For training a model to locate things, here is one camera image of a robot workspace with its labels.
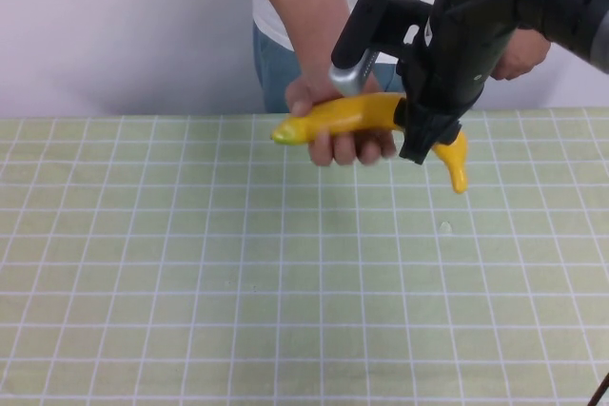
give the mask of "left hand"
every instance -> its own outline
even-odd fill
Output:
[[[517,29],[491,77],[513,80],[541,64],[550,50],[550,42],[535,30]]]

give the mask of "white wall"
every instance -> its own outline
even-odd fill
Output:
[[[250,0],[0,0],[0,116],[260,112]],[[560,49],[480,107],[605,104]]]

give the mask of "grid pattern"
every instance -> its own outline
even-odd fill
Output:
[[[0,122],[0,406],[589,400],[609,111],[468,113],[462,196],[278,121]]]

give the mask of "person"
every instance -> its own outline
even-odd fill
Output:
[[[330,54],[356,2],[253,0],[254,60],[268,112],[305,116],[314,105],[341,96],[329,80]],[[519,29],[492,77],[518,78],[543,62],[549,49],[550,43],[536,31]],[[375,91],[403,91],[390,56],[379,56],[365,85],[364,92]],[[374,164],[395,152],[390,132],[335,138],[324,132],[309,145],[311,161],[319,166]]]

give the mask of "hand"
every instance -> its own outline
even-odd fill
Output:
[[[364,92],[381,92],[381,87],[371,77]],[[341,98],[342,95],[331,85],[329,78],[300,76],[285,91],[285,99],[293,116],[306,116],[314,105]],[[359,159],[364,165],[372,165],[381,157],[395,154],[396,147],[391,132],[358,132],[330,138],[322,132],[308,147],[311,161],[317,166],[330,166],[332,161],[339,165],[350,165]]]
[[[550,50],[550,42],[535,30],[517,29],[491,77],[513,80],[541,64]]]

